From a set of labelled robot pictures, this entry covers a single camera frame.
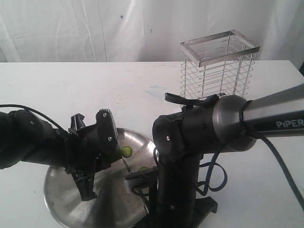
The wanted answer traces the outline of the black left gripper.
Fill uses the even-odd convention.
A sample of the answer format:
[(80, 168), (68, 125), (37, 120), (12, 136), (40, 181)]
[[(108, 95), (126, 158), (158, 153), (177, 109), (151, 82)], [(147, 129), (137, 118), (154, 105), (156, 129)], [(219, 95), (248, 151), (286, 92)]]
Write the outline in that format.
[(113, 163), (113, 153), (103, 153), (98, 146), (96, 123), (86, 126), (82, 114), (71, 117), (71, 127), (66, 141), (67, 168), (80, 193), (82, 201), (96, 198), (95, 173), (106, 170)]

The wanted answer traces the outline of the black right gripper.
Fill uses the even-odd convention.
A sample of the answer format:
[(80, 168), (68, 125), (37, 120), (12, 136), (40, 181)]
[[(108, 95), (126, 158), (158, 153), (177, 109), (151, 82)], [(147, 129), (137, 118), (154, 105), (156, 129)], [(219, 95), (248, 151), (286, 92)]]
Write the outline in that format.
[(159, 156), (155, 209), (140, 221), (141, 228), (197, 228), (218, 210), (211, 198), (196, 199), (200, 154), (170, 162)]

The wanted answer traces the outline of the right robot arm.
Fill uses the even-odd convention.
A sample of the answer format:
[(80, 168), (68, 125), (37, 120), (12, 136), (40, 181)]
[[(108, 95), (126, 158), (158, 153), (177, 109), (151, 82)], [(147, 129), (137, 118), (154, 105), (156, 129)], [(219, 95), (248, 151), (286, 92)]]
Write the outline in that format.
[(280, 165), (297, 201), (304, 199), (271, 137), (304, 134), (304, 87), (298, 85), (256, 100), (216, 94), (204, 100), (167, 93), (181, 104), (178, 113), (153, 123), (153, 157), (157, 175), (149, 187), (147, 228), (196, 228), (217, 203), (207, 197), (220, 191), (209, 183), (221, 152), (244, 152), (262, 140)]

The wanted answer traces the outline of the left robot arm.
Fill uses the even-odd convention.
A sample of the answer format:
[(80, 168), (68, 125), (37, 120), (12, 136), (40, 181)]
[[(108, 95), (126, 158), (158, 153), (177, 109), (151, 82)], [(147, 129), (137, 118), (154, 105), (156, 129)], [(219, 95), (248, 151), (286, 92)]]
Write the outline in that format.
[(95, 173), (110, 168), (121, 155), (109, 110), (100, 110), (93, 125), (83, 120), (82, 114), (73, 115), (64, 132), (27, 110), (1, 113), (1, 169), (20, 161), (61, 167), (72, 175), (82, 201), (95, 199)]

